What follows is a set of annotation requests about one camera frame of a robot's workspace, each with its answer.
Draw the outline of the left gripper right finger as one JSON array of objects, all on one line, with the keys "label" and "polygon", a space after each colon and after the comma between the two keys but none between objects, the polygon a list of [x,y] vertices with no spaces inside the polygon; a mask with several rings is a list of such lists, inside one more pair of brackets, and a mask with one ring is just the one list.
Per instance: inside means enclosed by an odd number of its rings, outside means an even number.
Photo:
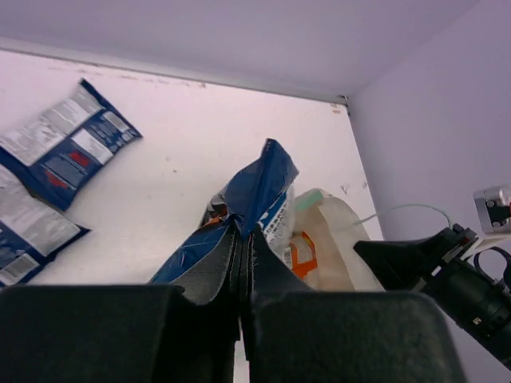
[{"label": "left gripper right finger", "polygon": [[463,382],[446,322],[411,293],[312,290],[249,240],[244,323],[253,382]]}]

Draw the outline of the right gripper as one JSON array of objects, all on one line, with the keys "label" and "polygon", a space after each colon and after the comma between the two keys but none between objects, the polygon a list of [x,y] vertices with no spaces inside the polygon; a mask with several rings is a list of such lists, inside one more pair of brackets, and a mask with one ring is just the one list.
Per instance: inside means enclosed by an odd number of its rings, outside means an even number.
[{"label": "right gripper", "polygon": [[[509,235],[478,238],[469,228],[446,227],[408,241],[358,241],[357,255],[385,290],[430,296],[448,316],[503,366],[510,367],[510,253],[500,248]],[[500,279],[479,263],[484,251],[506,261]]]}]

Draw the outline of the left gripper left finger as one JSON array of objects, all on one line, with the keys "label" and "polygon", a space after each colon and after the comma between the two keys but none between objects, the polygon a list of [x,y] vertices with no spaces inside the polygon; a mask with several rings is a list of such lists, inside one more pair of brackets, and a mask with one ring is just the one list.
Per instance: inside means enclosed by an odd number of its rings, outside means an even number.
[{"label": "left gripper left finger", "polygon": [[239,243],[226,232],[173,284],[3,290],[2,381],[232,381],[228,274]]}]

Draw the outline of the green paper bag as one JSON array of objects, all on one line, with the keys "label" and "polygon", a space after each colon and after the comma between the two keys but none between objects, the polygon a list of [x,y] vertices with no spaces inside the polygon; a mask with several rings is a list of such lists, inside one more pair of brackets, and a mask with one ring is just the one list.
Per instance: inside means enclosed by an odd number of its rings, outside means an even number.
[{"label": "green paper bag", "polygon": [[306,232],[315,244],[319,288],[323,291],[383,291],[354,245],[369,235],[344,200],[318,188],[295,198],[294,233]]}]

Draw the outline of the blue white snack bag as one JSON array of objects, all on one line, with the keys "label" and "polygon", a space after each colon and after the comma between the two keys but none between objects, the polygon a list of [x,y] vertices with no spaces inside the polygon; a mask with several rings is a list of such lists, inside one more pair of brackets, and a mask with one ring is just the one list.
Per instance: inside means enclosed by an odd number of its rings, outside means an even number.
[{"label": "blue white snack bag", "polygon": [[1,164],[61,211],[141,133],[86,79],[25,124],[1,132]]}]

